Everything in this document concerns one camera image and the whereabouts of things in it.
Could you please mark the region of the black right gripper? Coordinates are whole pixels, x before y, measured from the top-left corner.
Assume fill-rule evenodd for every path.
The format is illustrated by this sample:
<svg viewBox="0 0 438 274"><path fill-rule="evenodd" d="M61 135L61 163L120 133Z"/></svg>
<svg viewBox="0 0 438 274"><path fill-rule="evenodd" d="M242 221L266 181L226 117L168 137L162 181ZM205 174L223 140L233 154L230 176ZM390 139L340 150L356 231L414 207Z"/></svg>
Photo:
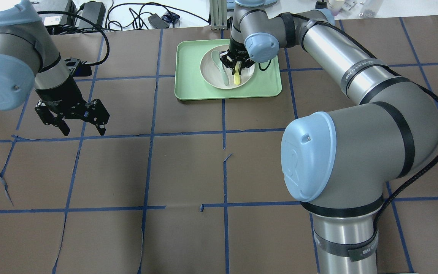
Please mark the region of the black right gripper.
<svg viewBox="0 0 438 274"><path fill-rule="evenodd" d="M248 51L243 43L230 38L229 49L227 53L219 53L220 61L228 69L233 70L238 62L238 74L241 75L244 69L250 68L255 61L250 59Z"/></svg>

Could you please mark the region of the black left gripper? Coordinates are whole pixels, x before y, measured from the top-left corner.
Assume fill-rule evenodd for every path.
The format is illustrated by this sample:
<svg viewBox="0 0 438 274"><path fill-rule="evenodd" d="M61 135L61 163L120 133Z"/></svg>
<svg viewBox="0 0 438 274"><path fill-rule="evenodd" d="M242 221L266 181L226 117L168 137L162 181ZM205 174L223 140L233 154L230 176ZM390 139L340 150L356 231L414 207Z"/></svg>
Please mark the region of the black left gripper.
<svg viewBox="0 0 438 274"><path fill-rule="evenodd" d="M99 99L85 103L74 78L67 78L51 89L36 88L35 92L42 104L37 104L34 109L45 125L57 127L68 136L71 130L63 118L80 119L94 125L100 136L105 134L110 114Z"/></svg>

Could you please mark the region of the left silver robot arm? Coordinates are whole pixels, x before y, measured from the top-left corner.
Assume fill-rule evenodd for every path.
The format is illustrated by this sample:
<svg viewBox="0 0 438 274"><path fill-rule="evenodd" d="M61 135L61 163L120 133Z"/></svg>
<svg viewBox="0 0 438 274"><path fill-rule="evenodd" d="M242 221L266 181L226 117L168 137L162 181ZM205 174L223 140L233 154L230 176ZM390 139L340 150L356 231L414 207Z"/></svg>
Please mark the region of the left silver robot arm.
<svg viewBox="0 0 438 274"><path fill-rule="evenodd" d="M31 2L0 0L0 110L21 106L32 91L40 97L35 111L45 125L67 136L65 120L79 119L105 134L110 114L99 99L83 99Z"/></svg>

